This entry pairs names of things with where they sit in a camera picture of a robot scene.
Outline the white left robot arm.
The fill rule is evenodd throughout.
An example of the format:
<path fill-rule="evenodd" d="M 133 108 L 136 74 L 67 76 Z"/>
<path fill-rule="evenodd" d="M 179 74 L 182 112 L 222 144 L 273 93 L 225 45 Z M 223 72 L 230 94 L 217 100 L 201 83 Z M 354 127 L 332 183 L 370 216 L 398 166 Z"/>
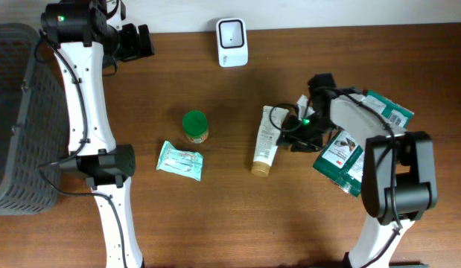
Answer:
<path fill-rule="evenodd" d="M 42 13 L 39 37 L 59 64 L 69 117 L 69 154 L 46 166 L 86 181 L 101 218 L 106 266 L 142 268 L 130 201 L 135 152 L 112 134 L 103 70 L 150 57 L 154 48 L 148 27 L 125 18 L 122 1 L 59 1 Z"/>

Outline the light blue wipes pack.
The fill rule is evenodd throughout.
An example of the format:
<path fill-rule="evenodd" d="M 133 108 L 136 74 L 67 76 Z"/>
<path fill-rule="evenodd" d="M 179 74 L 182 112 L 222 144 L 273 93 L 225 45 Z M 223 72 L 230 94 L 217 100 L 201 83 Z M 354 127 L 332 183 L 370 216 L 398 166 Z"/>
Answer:
<path fill-rule="evenodd" d="M 203 156 L 198 152 L 178 150 L 172 143 L 165 141 L 159 154 L 156 169 L 200 182 L 203 172 Z"/>

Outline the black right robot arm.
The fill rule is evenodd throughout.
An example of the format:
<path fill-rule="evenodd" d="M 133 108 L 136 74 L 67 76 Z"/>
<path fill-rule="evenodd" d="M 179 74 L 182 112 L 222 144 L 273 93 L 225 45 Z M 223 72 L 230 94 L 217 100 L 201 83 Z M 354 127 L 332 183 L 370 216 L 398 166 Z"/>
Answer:
<path fill-rule="evenodd" d="M 363 147 L 361 198 L 366 219 L 355 246 L 345 253 L 343 267 L 388 267 L 405 233 L 438 200 L 431 137 L 409 132 L 363 101 L 354 86 L 338 87 L 332 74 L 308 81 L 305 108 L 279 126 L 278 145 L 310 152 L 328 132 L 349 133 Z"/>

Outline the cream lotion tube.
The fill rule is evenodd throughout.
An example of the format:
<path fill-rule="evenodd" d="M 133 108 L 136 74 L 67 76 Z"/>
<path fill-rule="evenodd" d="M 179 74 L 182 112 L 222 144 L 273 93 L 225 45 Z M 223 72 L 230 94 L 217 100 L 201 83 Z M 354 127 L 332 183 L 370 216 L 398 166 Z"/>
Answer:
<path fill-rule="evenodd" d="M 288 113 L 287 109 L 264 106 L 255 144 L 252 174 L 262 177 L 269 176 L 278 150 L 276 141 L 281 135 L 282 122 Z"/>

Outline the green 3M gloves package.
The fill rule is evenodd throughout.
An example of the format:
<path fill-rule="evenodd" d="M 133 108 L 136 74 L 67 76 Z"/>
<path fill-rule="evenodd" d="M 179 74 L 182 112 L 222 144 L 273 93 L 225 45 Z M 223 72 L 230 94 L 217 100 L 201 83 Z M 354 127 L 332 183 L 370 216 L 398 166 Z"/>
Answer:
<path fill-rule="evenodd" d="M 393 103 L 391 100 L 370 91 L 367 95 L 353 93 L 352 97 L 362 102 L 371 110 L 385 118 L 396 132 L 401 132 L 413 117 L 413 112 Z M 380 121 L 373 114 L 364 111 L 372 122 L 364 125 L 364 118 L 359 116 L 357 105 L 343 97 L 331 111 L 337 119 L 337 126 L 342 130 L 330 140 L 329 145 L 318 156 L 313 168 L 328 177 L 347 194 L 358 197 L 363 178 L 364 146 L 367 138 L 378 134 L 383 129 Z"/>

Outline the green lid jar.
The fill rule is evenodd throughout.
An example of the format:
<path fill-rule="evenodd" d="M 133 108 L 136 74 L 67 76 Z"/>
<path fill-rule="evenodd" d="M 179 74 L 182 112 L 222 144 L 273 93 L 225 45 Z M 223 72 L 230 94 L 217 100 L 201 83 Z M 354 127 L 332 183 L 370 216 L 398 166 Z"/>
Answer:
<path fill-rule="evenodd" d="M 209 135 L 209 123 L 206 116 L 198 110 L 187 112 L 182 118 L 182 127 L 191 143 L 201 144 Z"/>

